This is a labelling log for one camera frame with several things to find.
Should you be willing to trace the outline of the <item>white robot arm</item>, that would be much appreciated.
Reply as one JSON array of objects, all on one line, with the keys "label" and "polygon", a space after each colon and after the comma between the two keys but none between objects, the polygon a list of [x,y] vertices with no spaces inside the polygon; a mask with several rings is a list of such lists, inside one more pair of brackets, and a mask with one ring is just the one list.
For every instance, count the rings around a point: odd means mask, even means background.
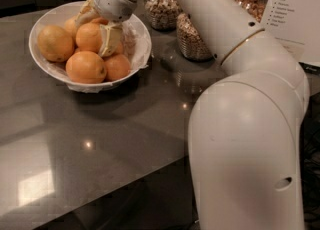
[{"label": "white robot arm", "polygon": [[[226,73],[195,103],[188,128],[201,230],[305,230],[299,133],[305,72],[234,0],[177,0]],[[126,20],[137,0],[94,0]]]}]

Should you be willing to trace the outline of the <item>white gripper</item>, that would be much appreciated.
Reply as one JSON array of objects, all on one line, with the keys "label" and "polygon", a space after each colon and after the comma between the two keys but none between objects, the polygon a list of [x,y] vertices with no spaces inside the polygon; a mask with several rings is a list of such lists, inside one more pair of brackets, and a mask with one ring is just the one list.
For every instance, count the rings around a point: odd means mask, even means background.
[{"label": "white gripper", "polygon": [[[133,14],[136,3],[130,0],[86,0],[75,19],[75,26],[90,22],[99,15],[109,21],[126,21]],[[109,22],[100,25],[102,45],[98,54],[101,57],[112,55],[122,38],[123,26],[121,22]]]}]

